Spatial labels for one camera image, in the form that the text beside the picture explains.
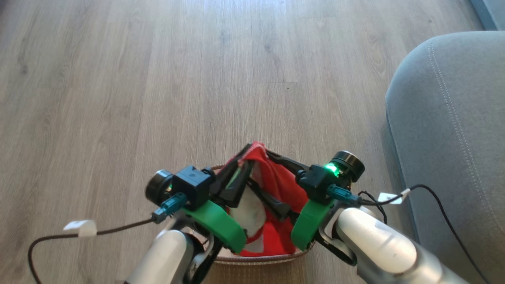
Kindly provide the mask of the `right gripper green banded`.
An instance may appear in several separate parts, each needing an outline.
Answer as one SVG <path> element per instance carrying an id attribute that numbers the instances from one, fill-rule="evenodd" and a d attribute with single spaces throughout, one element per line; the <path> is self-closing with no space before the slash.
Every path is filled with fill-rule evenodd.
<path id="1" fill-rule="evenodd" d="M 308 172 L 309 166 L 282 156 L 273 151 L 266 151 L 267 157 L 275 164 L 283 166 L 294 176 L 300 171 Z M 307 250 L 313 241 L 316 232 L 328 217 L 330 210 L 335 205 L 335 201 L 321 204 L 313 200 L 308 200 L 300 213 L 294 212 L 292 207 L 285 202 L 265 192 L 260 185 L 252 178 L 247 179 L 247 186 L 259 198 L 266 209 L 279 222 L 289 220 L 295 222 L 290 234 L 292 244 L 299 250 Z"/>

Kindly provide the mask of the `left gripper green banded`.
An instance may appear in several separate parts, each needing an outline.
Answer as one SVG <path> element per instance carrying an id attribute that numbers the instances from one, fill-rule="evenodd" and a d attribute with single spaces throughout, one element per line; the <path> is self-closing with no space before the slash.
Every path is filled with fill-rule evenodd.
<path id="1" fill-rule="evenodd" d="M 232 252 L 240 253 L 247 237 L 242 227 L 210 197 L 210 189 L 226 188 L 226 206 L 237 208 L 245 191 L 247 180 L 254 168 L 253 161 L 239 162 L 247 150 L 233 156 L 215 176 L 182 176 L 181 192 L 188 198 L 183 214 L 195 225 L 206 230 Z"/>

